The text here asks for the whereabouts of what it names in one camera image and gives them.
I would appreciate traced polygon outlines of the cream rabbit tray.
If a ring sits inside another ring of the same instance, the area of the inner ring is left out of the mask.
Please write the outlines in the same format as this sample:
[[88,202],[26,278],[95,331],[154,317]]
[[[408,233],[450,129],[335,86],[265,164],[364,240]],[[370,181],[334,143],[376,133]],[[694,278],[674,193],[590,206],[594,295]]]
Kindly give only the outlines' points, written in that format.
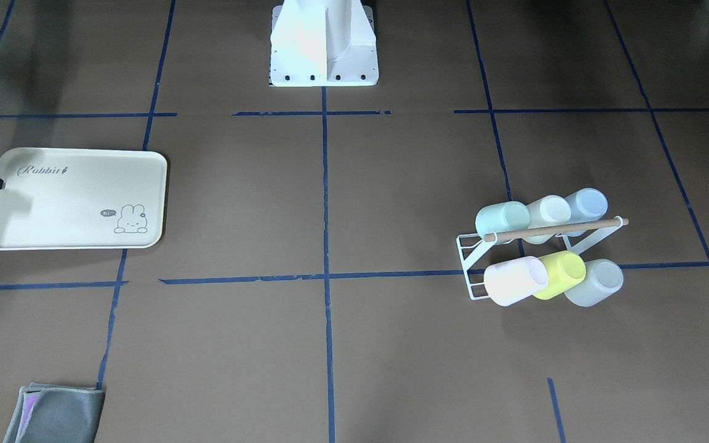
[[14,148],[0,157],[0,250],[148,249],[168,161],[140,150]]

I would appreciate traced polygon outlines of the green cup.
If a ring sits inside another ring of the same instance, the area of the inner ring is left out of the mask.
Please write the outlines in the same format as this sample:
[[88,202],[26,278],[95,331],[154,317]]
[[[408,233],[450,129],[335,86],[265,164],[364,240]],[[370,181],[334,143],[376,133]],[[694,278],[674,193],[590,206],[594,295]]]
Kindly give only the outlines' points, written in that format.
[[482,207],[475,218],[476,232],[481,239],[490,233],[506,233],[528,229],[530,211],[518,201],[501,202]]

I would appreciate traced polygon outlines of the pink cup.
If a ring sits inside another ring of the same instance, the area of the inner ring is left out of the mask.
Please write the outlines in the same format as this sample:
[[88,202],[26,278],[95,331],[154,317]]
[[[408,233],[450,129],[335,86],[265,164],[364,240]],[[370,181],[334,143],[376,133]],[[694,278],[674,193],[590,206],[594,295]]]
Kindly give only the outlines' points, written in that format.
[[545,289],[549,279],[548,270],[534,256],[495,263],[484,270],[485,291],[500,306],[514,305]]

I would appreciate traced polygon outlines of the cream cup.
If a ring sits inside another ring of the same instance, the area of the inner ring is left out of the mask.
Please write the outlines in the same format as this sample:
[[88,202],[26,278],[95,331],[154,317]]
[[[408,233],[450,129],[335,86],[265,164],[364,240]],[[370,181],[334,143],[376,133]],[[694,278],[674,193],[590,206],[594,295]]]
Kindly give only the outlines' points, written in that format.
[[549,194],[527,205],[530,215],[528,229],[566,225],[572,216],[571,205],[557,194]]

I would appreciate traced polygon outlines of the yellow cup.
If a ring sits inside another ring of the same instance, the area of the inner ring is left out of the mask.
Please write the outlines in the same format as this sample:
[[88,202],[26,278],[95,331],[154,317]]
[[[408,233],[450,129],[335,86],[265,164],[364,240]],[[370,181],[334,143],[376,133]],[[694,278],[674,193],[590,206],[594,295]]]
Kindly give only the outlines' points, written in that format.
[[585,263],[579,254],[571,250],[560,250],[539,259],[548,272],[548,285],[534,294],[539,300],[556,297],[585,280]]

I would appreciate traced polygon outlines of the blue cup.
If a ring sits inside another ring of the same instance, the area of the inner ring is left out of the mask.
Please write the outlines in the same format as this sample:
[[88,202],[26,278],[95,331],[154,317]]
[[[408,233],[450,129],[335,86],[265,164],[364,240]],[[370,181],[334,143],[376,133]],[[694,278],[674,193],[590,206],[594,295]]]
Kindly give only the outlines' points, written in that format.
[[582,188],[564,199],[571,208],[567,224],[597,221],[608,211],[607,196],[596,188]]

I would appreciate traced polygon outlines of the grey cup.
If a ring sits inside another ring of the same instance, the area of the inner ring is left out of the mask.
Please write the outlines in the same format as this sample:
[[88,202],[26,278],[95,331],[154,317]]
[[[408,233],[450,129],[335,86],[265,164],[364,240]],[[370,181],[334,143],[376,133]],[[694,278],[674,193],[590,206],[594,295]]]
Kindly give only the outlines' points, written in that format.
[[594,306],[619,291],[624,283],[621,267],[609,259],[585,263],[585,278],[564,295],[577,306]]

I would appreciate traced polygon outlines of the grey folded cloth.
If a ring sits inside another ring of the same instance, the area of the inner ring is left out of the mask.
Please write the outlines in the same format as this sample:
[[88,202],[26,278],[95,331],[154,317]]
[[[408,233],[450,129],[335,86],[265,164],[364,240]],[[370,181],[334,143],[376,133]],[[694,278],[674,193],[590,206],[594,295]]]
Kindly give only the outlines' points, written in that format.
[[106,393],[31,382],[20,387],[4,442],[93,442]]

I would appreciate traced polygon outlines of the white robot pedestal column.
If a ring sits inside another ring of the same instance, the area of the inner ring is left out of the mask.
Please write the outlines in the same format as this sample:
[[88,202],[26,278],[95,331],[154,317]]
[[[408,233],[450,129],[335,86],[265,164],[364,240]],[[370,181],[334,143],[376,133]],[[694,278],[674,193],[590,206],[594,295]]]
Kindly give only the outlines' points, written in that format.
[[273,87],[378,83],[374,8],[364,1],[284,1],[272,9]]

